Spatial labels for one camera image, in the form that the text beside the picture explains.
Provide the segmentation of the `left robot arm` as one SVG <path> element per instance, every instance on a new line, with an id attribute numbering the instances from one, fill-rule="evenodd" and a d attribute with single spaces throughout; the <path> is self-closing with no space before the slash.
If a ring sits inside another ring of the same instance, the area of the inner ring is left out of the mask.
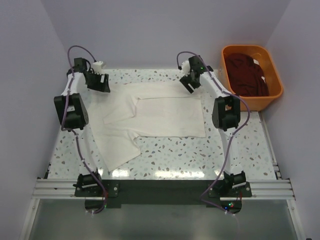
<path id="1" fill-rule="evenodd" d="M 75 136 L 75 148 L 81 161 L 79 176 L 74 187 L 77 191 L 106 190 L 102 184 L 87 137 L 89 135 L 89 114 L 81 97 L 85 89 L 96 92 L 110 93 L 109 75 L 102 73 L 103 62 L 93 64 L 82 57 L 74 59 L 68 70 L 67 84 L 64 91 L 55 96 L 54 106 L 60 122 L 61 130 L 71 132 Z"/>

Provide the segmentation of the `white t shirt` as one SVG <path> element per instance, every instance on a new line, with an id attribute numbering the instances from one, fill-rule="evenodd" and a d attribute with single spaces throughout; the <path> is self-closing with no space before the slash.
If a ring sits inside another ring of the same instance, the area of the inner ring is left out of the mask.
<path id="1" fill-rule="evenodd" d="M 112 84 L 87 108 L 93 138 L 109 171 L 141 154 L 138 137 L 204 138 L 201 94 L 179 82 Z"/>

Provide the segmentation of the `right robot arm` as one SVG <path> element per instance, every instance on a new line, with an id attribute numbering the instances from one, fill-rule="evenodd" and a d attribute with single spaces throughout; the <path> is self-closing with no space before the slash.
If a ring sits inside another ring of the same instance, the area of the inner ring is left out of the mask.
<path id="1" fill-rule="evenodd" d="M 180 82 L 190 93 L 202 87 L 214 100 L 211 118 L 220 134 L 224 162 L 217 179 L 208 189 L 219 197 L 226 196 L 232 190 L 246 185 L 246 175 L 236 140 L 241 121 L 240 98 L 223 86 L 212 68 L 205 65 L 199 55 L 195 54 L 179 64 L 178 69 L 184 74 Z"/>

